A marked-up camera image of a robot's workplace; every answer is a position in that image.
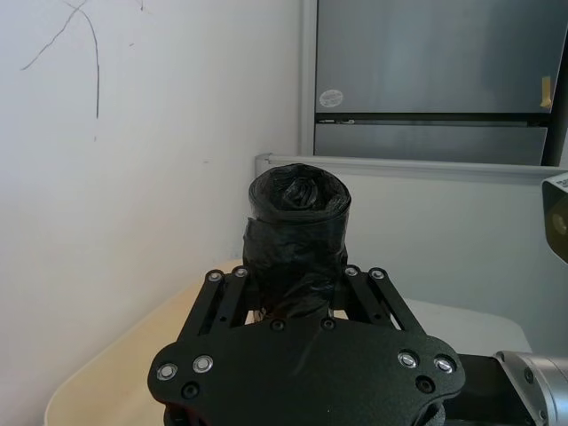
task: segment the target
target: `wrapped object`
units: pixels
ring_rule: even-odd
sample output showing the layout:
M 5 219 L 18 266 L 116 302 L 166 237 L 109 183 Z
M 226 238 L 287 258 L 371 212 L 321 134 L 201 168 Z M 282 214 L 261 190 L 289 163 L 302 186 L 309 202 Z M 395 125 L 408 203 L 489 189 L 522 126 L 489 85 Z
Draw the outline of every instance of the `wrapped object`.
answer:
M 253 218 L 243 262 L 260 289 L 263 314 L 325 314 L 347 264 L 349 191 L 331 173 L 292 164 L 255 179 L 248 197 Z

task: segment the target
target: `table surface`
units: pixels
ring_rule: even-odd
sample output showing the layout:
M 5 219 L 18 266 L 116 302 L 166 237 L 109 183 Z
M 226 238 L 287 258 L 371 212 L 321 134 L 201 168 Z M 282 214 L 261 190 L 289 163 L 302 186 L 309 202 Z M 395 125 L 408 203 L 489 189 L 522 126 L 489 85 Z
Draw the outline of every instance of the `table surface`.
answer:
M 218 269 L 231 271 L 237 261 Z M 150 313 L 131 331 L 63 383 L 45 412 L 45 426 L 156 426 L 163 406 L 146 387 L 156 353 L 174 342 L 202 281 Z M 531 351 L 516 323 L 489 314 L 407 300 L 429 335 L 459 353 L 492 355 L 499 350 Z

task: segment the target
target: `camera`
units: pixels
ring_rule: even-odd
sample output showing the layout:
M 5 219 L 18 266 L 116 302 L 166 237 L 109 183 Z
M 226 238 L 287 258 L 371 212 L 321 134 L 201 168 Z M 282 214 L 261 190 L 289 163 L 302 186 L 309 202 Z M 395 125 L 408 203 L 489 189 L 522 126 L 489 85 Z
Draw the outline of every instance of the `camera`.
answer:
M 568 173 L 542 183 L 542 200 L 547 242 L 568 263 Z

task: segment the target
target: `white label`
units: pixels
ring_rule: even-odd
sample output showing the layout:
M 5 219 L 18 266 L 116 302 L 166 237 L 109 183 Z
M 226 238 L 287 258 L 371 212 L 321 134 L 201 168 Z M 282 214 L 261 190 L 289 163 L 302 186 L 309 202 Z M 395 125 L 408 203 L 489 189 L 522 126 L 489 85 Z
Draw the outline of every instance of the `white label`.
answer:
M 324 91 L 319 96 L 319 102 L 325 108 L 337 107 L 343 102 L 343 94 L 335 89 Z
M 568 193 L 568 173 L 564 173 L 563 175 L 555 176 L 553 178 L 551 177 L 550 179 L 547 179 L 547 181 Z

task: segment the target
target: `black tape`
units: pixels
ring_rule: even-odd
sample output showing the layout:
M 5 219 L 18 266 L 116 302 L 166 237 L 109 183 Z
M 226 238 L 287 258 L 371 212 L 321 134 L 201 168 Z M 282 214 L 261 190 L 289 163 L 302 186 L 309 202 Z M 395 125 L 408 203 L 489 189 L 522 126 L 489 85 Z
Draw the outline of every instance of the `black tape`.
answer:
M 250 185 L 253 216 L 243 262 L 268 317 L 325 313 L 347 265 L 351 196 L 331 173 L 305 164 L 268 170 Z

